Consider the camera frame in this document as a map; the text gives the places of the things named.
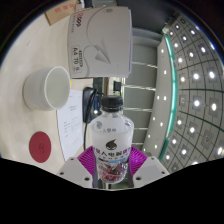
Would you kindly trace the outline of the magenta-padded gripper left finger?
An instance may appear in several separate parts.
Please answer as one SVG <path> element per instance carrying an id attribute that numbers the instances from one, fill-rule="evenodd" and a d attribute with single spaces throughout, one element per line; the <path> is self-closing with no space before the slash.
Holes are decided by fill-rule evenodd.
<path id="1" fill-rule="evenodd" d="M 57 176 L 84 188 L 94 187 L 95 156 L 93 147 L 78 157 L 70 157 L 57 172 Z"/>

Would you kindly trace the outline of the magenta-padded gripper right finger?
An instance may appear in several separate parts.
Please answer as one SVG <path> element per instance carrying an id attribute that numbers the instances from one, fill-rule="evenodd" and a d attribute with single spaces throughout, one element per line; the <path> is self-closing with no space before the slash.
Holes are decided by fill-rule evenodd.
<path id="1" fill-rule="evenodd" d="M 155 156 L 147 157 L 139 149 L 131 148 L 128 171 L 129 188 L 143 187 L 168 174 L 169 172 Z"/>

